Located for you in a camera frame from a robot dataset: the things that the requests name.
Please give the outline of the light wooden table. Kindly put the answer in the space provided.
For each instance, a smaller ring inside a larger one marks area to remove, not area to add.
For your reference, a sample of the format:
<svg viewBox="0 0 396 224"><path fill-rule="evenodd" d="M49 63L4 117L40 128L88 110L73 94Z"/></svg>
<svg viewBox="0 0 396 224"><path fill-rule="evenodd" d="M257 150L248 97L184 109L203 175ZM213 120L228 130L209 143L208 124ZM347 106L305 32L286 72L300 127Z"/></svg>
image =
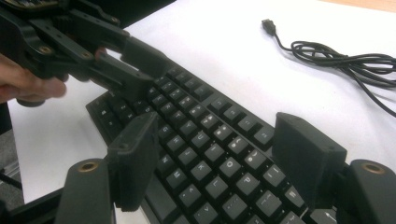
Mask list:
<svg viewBox="0 0 396 224"><path fill-rule="evenodd" d="M353 7L364 7L374 10L381 10L396 13L396 0L321 0Z"/></svg>

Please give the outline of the black computer keyboard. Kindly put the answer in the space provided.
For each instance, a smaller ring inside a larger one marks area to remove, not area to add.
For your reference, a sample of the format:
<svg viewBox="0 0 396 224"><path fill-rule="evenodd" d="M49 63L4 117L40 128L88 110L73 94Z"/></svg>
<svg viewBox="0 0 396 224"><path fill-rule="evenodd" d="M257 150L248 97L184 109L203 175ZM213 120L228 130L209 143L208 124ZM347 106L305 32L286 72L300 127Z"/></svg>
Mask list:
<svg viewBox="0 0 396 224"><path fill-rule="evenodd" d="M335 208L309 210L273 162L273 127L180 67L141 101L108 91L87 110L106 143L159 114L159 164L142 204L150 224L337 224Z"/></svg>

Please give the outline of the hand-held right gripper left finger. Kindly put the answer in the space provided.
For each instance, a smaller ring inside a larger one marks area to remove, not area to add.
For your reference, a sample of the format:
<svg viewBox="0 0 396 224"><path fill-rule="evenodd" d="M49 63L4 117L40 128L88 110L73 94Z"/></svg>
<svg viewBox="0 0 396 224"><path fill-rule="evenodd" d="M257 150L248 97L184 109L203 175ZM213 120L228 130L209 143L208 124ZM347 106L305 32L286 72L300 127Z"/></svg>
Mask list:
<svg viewBox="0 0 396 224"><path fill-rule="evenodd" d="M134 118L107 148L111 195L123 212L142 203L159 159L158 114Z"/></svg>

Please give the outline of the white table cover board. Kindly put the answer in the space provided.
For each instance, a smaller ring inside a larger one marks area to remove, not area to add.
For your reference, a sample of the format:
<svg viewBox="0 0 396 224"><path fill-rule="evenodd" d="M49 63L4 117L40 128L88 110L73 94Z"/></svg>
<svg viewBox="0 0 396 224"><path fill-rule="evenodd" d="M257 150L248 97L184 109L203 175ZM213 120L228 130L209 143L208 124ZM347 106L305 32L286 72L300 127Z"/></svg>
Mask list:
<svg viewBox="0 0 396 224"><path fill-rule="evenodd" d="M287 53L303 40L346 55L396 57L396 13L320 0L176 0L129 31L262 120L274 122L277 112L298 116L350 160L396 172L396 91L363 91L348 76ZM26 201L60 188L73 164L105 155L86 109L101 93L69 79L63 98L38 107L9 103Z"/></svg>

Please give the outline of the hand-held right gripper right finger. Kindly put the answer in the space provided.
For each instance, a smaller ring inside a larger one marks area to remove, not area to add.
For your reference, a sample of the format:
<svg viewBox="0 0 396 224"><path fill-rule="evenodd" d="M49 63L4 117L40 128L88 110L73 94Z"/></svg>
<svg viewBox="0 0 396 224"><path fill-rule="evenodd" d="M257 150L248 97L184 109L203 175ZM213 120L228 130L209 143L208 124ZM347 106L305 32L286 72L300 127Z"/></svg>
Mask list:
<svg viewBox="0 0 396 224"><path fill-rule="evenodd" d="M306 120L278 112L272 154L309 209L332 206L334 177L347 156L342 146Z"/></svg>

